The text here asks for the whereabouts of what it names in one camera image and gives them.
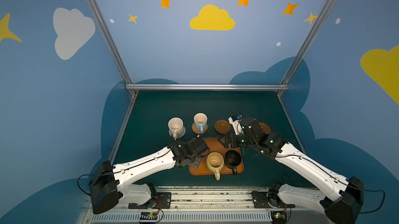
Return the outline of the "brown wooden coaster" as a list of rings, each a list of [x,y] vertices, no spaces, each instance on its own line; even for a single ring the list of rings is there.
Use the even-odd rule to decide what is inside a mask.
[[[265,123],[259,123],[260,127],[264,130],[266,135],[271,133],[271,128]]]
[[[214,129],[217,133],[221,135],[227,134],[231,130],[231,124],[226,120],[218,120],[215,123]]]

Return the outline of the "black mug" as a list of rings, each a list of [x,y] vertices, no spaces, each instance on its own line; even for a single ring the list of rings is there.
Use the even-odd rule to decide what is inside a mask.
[[[224,155],[225,167],[232,171],[233,175],[238,175],[238,166],[242,163],[242,156],[238,151],[229,150]]]

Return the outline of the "yellow beige mug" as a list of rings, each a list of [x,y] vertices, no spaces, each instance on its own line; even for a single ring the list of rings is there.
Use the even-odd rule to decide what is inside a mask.
[[[220,180],[220,172],[224,168],[224,158],[220,153],[212,152],[206,159],[207,169],[215,175],[216,180]]]

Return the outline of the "grey felt coaster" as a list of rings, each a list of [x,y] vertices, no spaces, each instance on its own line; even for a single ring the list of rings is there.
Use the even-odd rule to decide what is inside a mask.
[[[169,132],[169,135],[170,135],[173,139],[179,139],[179,138],[182,138],[182,137],[185,135],[185,133],[186,133],[186,128],[183,126],[183,127],[181,127],[180,129],[178,129],[178,130],[169,129],[168,132]]]

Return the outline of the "woven rattan coaster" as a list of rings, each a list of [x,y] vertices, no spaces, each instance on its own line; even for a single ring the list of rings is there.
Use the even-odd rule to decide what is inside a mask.
[[[199,129],[196,128],[195,123],[193,123],[193,124],[192,124],[192,130],[193,130],[193,132],[196,133],[196,134],[203,134],[203,133],[207,132],[207,130],[208,130],[208,125],[206,125],[206,127],[203,129],[203,131],[200,131]]]

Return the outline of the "light blue mug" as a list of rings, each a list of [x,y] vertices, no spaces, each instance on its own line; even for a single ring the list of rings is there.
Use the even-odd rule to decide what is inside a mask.
[[[198,130],[200,133],[203,133],[207,128],[207,115],[204,113],[197,113],[193,119],[195,129]]]

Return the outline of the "white speckled mug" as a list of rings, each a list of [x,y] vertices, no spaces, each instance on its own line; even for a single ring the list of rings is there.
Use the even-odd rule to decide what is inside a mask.
[[[172,118],[172,119],[170,119],[169,122],[168,122],[168,128],[169,128],[169,129],[178,130],[178,129],[180,129],[180,128],[183,127],[183,126],[184,126],[183,120],[180,119],[180,118]]]

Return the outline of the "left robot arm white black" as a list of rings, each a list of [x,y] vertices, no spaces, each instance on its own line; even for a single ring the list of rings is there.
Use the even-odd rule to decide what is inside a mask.
[[[95,215],[109,211],[118,203],[151,205],[158,199],[151,183],[136,185],[135,182],[160,171],[174,167],[198,167],[209,150],[202,137],[186,143],[175,141],[163,149],[143,158],[112,165],[101,163],[89,177],[89,195]]]

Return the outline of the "rear aluminium crossbar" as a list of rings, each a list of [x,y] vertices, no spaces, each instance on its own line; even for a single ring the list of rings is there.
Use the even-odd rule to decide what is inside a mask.
[[[226,90],[226,91],[273,91],[288,90],[288,85],[233,85],[233,84],[126,84],[130,90]]]

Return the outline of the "left controller board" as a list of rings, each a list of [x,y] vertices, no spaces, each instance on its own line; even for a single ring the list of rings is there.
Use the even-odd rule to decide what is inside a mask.
[[[154,223],[158,221],[158,218],[158,213],[156,212],[141,212],[139,216],[139,221]]]

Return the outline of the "controller board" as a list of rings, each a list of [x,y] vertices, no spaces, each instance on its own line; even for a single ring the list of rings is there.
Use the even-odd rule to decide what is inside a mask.
[[[271,212],[272,224],[286,224],[288,216],[285,212]]]
[[[141,212],[139,216],[139,221],[154,223],[158,221],[158,218],[158,213],[156,212]]]

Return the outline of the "right controller board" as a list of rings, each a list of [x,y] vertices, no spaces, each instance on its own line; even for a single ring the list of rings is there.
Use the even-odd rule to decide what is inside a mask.
[[[272,224],[286,224],[288,216],[285,212],[271,212]]]

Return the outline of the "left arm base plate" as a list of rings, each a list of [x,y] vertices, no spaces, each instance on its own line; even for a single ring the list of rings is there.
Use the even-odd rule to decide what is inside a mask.
[[[158,209],[159,207],[164,209],[170,209],[171,205],[171,192],[160,192],[158,193],[158,199],[152,203],[145,203],[144,205],[138,205],[129,203],[129,209]]]

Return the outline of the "right aluminium frame post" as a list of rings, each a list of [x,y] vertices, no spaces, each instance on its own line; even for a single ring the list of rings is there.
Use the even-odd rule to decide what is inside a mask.
[[[329,13],[333,9],[335,3],[337,0],[325,0],[323,3],[319,15],[316,18],[315,22],[312,24],[308,34],[306,35],[306,38],[304,39],[304,42],[302,43],[298,53],[294,57],[292,63],[290,64],[287,72],[285,73],[280,86],[281,89],[277,90],[277,96],[280,98],[281,95],[285,90],[288,90],[288,84],[291,81],[293,75],[295,74],[296,70],[298,69],[299,65],[301,64],[303,58],[305,57],[306,53],[308,52],[311,44],[315,40],[319,30],[323,26],[323,23],[327,19]]]

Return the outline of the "aluminium frame post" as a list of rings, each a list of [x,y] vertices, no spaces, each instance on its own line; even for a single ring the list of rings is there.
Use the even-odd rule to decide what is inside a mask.
[[[306,38],[304,39],[304,42],[302,43],[298,53],[294,57],[292,63],[290,64],[287,72],[285,73],[280,86],[281,89],[277,90],[277,96],[280,98],[281,95],[285,90],[288,90],[288,84],[291,81],[293,75],[295,74],[296,70],[298,69],[299,65],[301,64],[303,58],[305,57],[306,53],[308,52],[311,44],[315,40],[319,30],[323,26],[323,23],[327,19],[329,13],[333,9],[335,3],[337,0],[325,0],[323,3],[319,15],[316,18],[315,22],[312,24],[308,34],[306,35]]]
[[[95,21],[106,41],[106,44],[111,52],[111,55],[125,81],[125,85],[131,84],[132,80],[128,74],[127,68],[125,66],[125,63],[123,61],[123,59],[121,58],[121,55],[119,53],[119,51],[117,50],[117,46],[115,44],[114,39],[111,36],[111,33],[109,31],[109,28],[107,26],[107,23],[102,15],[102,12],[98,6],[98,3],[96,0],[86,0],[91,13],[93,14]]]

